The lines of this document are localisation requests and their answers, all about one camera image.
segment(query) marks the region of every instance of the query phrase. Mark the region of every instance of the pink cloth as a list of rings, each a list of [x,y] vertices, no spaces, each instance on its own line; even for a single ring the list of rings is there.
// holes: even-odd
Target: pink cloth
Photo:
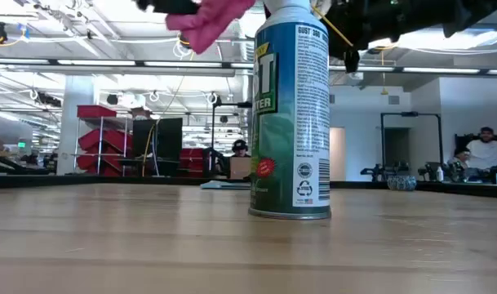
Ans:
[[[196,15],[168,15],[166,27],[180,30],[192,49],[201,54],[254,3],[255,0],[203,0]]]

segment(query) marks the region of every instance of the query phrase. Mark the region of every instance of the wooden table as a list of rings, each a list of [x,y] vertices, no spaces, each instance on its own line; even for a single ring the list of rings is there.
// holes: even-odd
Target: wooden table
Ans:
[[[497,293],[497,199],[332,190],[331,220],[248,191],[0,189],[0,294]]]

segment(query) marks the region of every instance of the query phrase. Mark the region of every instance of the compressed air can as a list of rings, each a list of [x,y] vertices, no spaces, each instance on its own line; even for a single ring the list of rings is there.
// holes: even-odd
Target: compressed air can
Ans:
[[[257,216],[331,215],[328,34],[309,1],[299,2],[255,36],[249,213]]]

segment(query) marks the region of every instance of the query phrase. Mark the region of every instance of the recycling symbol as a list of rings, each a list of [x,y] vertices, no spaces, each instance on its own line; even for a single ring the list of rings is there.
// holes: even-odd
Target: recycling symbol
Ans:
[[[309,197],[313,193],[313,188],[310,185],[310,182],[307,180],[303,180],[300,182],[299,187],[297,187],[297,194],[302,197]]]

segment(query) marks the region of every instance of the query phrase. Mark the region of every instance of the computer monitor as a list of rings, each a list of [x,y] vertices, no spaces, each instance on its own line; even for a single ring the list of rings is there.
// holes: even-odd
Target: computer monitor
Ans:
[[[133,126],[133,153],[135,157],[152,153],[152,142],[157,146],[156,155],[166,160],[179,161],[183,149],[183,119],[164,118],[154,127],[154,136],[150,139],[147,148],[149,132],[157,120],[136,120]]]

